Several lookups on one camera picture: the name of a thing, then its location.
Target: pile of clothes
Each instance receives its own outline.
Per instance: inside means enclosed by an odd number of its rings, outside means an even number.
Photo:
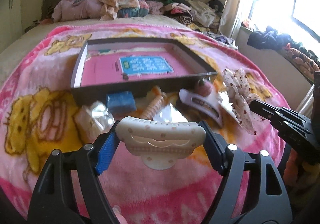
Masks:
[[[315,53],[306,50],[301,42],[295,42],[289,34],[267,26],[266,31],[255,30],[249,35],[247,44],[256,49],[272,49],[291,62],[309,81],[319,71],[320,62]]]
[[[184,25],[195,23],[200,27],[210,28],[217,33],[223,5],[220,1],[209,1],[208,4],[191,0],[163,0],[147,2],[149,14],[165,15]]]
[[[149,6],[145,0],[62,0],[52,14],[54,22],[77,19],[113,20],[144,17]]]

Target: shallow box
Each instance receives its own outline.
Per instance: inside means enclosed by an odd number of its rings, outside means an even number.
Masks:
[[[71,92],[78,105],[106,102],[109,93],[146,96],[153,86],[163,92],[193,89],[216,71],[182,43],[164,38],[87,40],[72,73]]]

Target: white curtain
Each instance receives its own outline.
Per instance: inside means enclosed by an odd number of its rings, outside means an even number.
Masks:
[[[223,14],[220,19],[220,33],[233,39],[236,39],[238,36],[242,22],[239,9],[240,1],[241,0],[226,0]]]
[[[307,95],[303,98],[296,111],[306,117],[310,118],[313,107],[313,85],[308,91]]]

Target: white plastic clip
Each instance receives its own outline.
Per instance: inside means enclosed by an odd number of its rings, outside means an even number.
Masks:
[[[195,122],[168,123],[126,117],[116,126],[127,150],[155,170],[168,169],[177,159],[191,155],[205,140],[205,130]]]

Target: blue card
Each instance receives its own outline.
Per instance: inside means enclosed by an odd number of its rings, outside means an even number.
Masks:
[[[161,56],[128,56],[120,58],[122,72],[127,75],[169,73],[172,67]]]

